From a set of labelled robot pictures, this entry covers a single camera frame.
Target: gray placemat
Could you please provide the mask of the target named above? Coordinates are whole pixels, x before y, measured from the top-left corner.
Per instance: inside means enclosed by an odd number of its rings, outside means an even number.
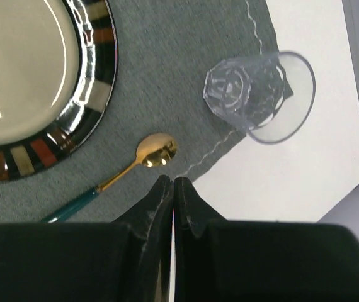
[[[265,1],[110,0],[117,27],[118,79],[96,132],[72,156],[38,175],[0,184],[0,222],[35,221],[135,157],[150,133],[179,144],[166,167],[138,166],[72,221],[112,221],[160,174],[192,181],[243,135],[216,118],[202,98],[206,72],[222,59],[277,49]]]

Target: white stitching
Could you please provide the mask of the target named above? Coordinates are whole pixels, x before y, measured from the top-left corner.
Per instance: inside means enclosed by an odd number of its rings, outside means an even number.
[[[263,45],[263,43],[262,43],[262,40],[259,38],[258,33],[256,32],[256,21],[254,20],[254,18],[251,16],[251,13],[249,12],[249,3],[248,3],[248,1],[245,0],[245,3],[247,4],[248,19],[250,19],[254,24],[254,36],[259,41],[259,54],[262,54],[262,45]],[[198,163],[190,165],[189,168],[184,173],[178,174],[175,178],[184,177],[189,173],[189,171],[191,171],[192,168],[198,167],[206,159],[206,157],[208,157],[210,154],[213,154],[216,151],[216,148],[219,145],[221,145],[222,143],[226,142],[230,138],[230,136],[235,132],[236,132],[236,130],[231,130],[223,140],[216,143],[216,145],[213,147],[213,149],[211,151],[205,153],[203,155],[202,159]]]

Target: clear plastic cup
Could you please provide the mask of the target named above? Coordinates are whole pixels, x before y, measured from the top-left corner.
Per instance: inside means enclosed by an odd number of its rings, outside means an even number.
[[[277,52],[221,61],[206,76],[209,108],[261,143],[290,138],[314,102],[314,72],[303,56]]]

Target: beige plate center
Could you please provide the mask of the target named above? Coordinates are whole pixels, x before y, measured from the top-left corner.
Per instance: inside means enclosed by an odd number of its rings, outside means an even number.
[[[0,0],[0,145],[58,116],[78,66],[76,34],[61,0]]]

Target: ceramic plate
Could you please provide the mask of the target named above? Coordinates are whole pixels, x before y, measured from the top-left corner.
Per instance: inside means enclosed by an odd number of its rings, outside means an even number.
[[[0,1],[0,181],[44,170],[89,137],[117,62],[105,0]]]

